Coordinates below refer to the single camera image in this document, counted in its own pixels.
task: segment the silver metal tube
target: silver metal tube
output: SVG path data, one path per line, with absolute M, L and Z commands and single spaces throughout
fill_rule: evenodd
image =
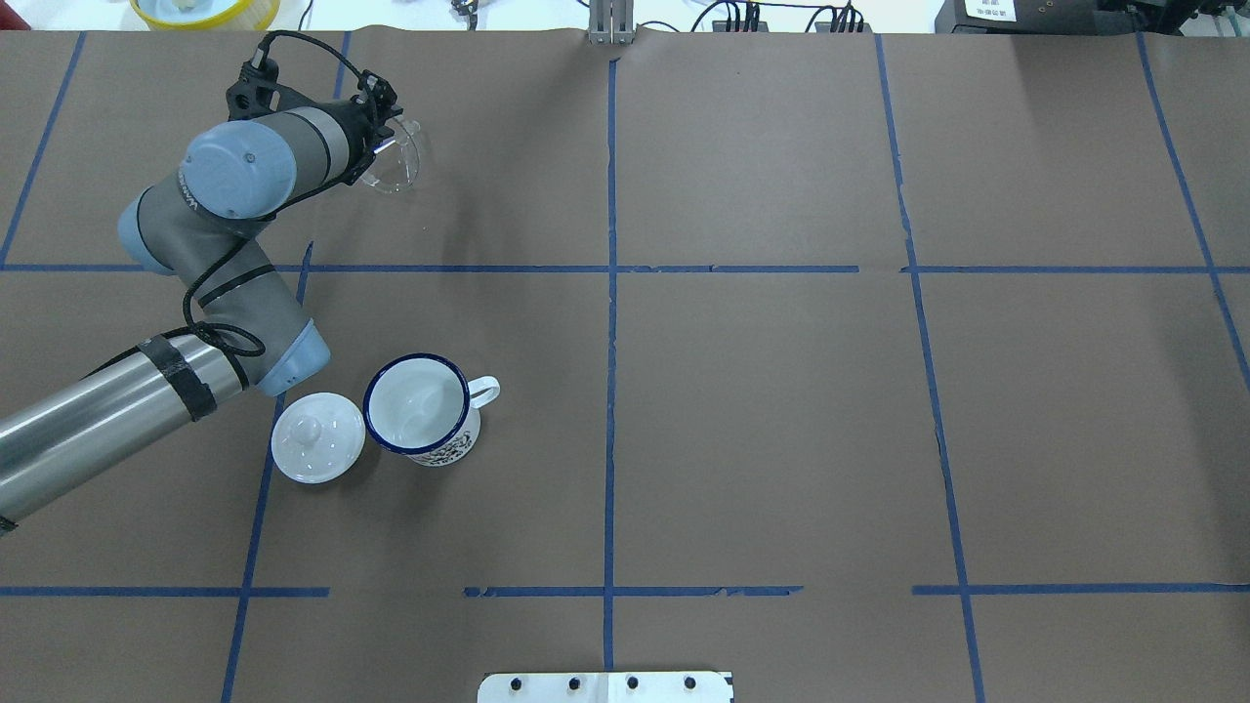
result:
M 242 390 L 219 349 L 195 336 L 170 343 L 218 404 Z M 190 420 L 178 392 L 142 354 L 0 420 L 0 517 L 21 520 Z

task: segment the blue mug rim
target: blue mug rim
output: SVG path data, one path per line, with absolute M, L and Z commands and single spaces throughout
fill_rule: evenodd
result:
M 431 362 L 438 362 L 444 367 L 451 369 L 451 373 L 456 374 L 456 379 L 460 380 L 460 393 L 462 394 L 464 398 L 460 404 L 460 419 L 456 420 L 456 425 L 451 428 L 451 432 L 445 434 L 442 439 L 439 439 L 438 442 L 428 444 L 425 447 L 399 447 L 398 444 L 391 444 L 390 442 L 382 439 L 382 437 L 378 434 L 378 430 L 374 429 L 374 423 L 369 413 L 369 402 L 372 400 L 374 388 L 378 387 L 378 382 L 381 380 L 382 375 L 386 372 L 389 372 L 398 364 L 402 364 L 404 362 L 411 362 L 412 359 L 430 359 Z M 469 382 L 465 380 L 465 374 L 464 372 L 460 370 L 460 367 L 452 364 L 451 360 L 445 357 L 440 357 L 438 354 L 429 354 L 425 352 L 420 352 L 416 354 L 405 354 L 404 357 L 391 360 L 385 367 L 379 369 L 376 374 L 374 374 L 372 380 L 369 382 L 369 388 L 365 389 L 364 415 L 365 415 L 365 429 L 369 430 L 369 435 L 374 438 L 374 442 L 381 444 L 385 449 L 394 452 L 396 454 L 406 454 L 406 455 L 428 454 L 450 442 L 451 438 L 455 437 L 456 433 L 459 433 L 460 429 L 464 427 L 465 419 L 469 417 Z

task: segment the red object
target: red object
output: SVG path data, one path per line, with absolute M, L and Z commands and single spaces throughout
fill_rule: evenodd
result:
M 0 0 L 0 29 L 30 29 L 30 25 L 8 3 Z

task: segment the yellow rim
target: yellow rim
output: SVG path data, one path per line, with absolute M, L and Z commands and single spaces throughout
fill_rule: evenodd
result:
M 178 23 L 166 23 L 162 20 L 158 20 L 156 18 L 149 15 L 148 13 L 142 11 L 139 8 L 139 0 L 130 0 L 130 8 L 134 9 L 135 14 L 142 18 L 142 20 L 148 23 L 149 26 L 155 29 L 172 29 L 172 30 L 196 30 L 196 29 L 219 28 L 241 15 L 242 11 L 246 10 L 250 5 L 251 0 L 239 0 L 238 3 L 231 5 L 229 10 L 221 13 L 220 15 L 198 20 L 194 23 L 178 24 Z M 258 30 L 265 29 L 269 26 L 270 23 L 274 21 L 274 16 L 278 14 L 279 3 L 278 0 L 274 0 L 270 5 L 271 6 L 269 8 L 269 13 L 265 15 L 265 19 L 258 23 L 255 29 Z

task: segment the mug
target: mug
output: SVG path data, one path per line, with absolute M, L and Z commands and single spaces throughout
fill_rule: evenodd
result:
M 365 390 L 365 428 L 382 448 L 422 467 L 446 467 L 472 449 L 479 409 L 499 398 L 499 379 L 465 380 L 438 354 L 409 354 L 386 364 Z

